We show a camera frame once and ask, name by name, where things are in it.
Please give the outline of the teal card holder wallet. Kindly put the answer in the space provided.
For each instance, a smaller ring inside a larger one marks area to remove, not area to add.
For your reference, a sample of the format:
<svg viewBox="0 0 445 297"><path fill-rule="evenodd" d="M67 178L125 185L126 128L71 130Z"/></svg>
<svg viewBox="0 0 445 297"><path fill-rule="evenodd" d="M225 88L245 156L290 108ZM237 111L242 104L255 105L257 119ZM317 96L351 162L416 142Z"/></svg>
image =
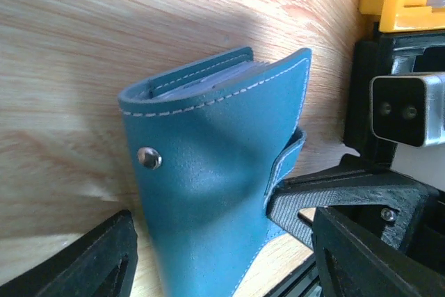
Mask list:
<svg viewBox="0 0 445 297"><path fill-rule="evenodd" d="M312 60L241 47L118 95L166 296L232 296L282 229L266 203L305 143L298 126Z"/></svg>

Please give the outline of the black bin with teal cards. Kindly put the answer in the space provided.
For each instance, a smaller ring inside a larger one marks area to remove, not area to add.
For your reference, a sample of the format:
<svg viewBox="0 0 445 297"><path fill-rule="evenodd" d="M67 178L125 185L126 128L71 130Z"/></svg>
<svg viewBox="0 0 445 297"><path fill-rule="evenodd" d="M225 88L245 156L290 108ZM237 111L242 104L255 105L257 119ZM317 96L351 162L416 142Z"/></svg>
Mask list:
<svg viewBox="0 0 445 297"><path fill-rule="evenodd" d="M444 144L444 31L381 33L355 44L343 142L390 166L399 144Z"/></svg>

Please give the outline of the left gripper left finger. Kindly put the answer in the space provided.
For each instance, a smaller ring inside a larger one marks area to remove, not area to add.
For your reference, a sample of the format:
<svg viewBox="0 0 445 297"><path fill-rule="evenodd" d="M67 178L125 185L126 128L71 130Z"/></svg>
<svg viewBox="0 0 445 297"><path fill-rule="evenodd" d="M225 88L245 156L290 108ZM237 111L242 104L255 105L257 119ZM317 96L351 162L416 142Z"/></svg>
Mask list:
<svg viewBox="0 0 445 297"><path fill-rule="evenodd" d="M1 285L2 296L129 296L138 263L129 210L99 224L45 262Z"/></svg>

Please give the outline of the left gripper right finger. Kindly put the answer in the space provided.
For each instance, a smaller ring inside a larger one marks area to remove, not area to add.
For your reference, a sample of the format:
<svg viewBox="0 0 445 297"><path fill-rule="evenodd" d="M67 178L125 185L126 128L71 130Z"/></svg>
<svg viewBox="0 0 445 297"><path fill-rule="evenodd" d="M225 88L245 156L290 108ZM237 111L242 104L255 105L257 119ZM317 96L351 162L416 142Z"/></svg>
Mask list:
<svg viewBox="0 0 445 297"><path fill-rule="evenodd" d="M335 209L316 210L316 265L324 296L443 296L444 276Z"/></svg>

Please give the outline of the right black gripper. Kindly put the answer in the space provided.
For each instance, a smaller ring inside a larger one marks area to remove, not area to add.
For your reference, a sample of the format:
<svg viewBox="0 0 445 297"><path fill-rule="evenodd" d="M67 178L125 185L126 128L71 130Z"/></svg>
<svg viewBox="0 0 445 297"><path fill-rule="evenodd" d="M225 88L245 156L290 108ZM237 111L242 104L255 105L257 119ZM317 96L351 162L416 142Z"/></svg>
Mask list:
<svg viewBox="0 0 445 297"><path fill-rule="evenodd" d="M352 222L429 269L444 274L444 192L386 166L345 154L339 165L279 183L267 217L313 249L318 208Z"/></svg>

